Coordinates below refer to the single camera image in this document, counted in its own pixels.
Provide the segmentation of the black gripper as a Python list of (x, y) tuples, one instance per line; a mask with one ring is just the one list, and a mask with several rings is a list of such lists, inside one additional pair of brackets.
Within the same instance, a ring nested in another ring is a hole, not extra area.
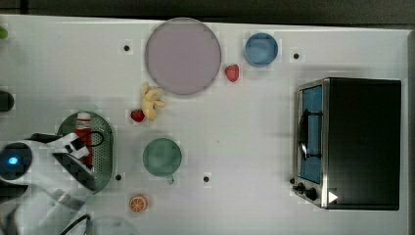
[(54, 153), (53, 156), (81, 185), (90, 191), (95, 190), (96, 183), (92, 172), (78, 159), (68, 153)]

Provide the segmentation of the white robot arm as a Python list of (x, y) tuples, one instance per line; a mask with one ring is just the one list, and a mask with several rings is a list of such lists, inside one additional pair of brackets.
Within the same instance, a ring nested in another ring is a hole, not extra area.
[(85, 147), (19, 141), (1, 151), (1, 179), (24, 185), (21, 203), (6, 216), (1, 235), (67, 235), (70, 223), (95, 191), (82, 163)]

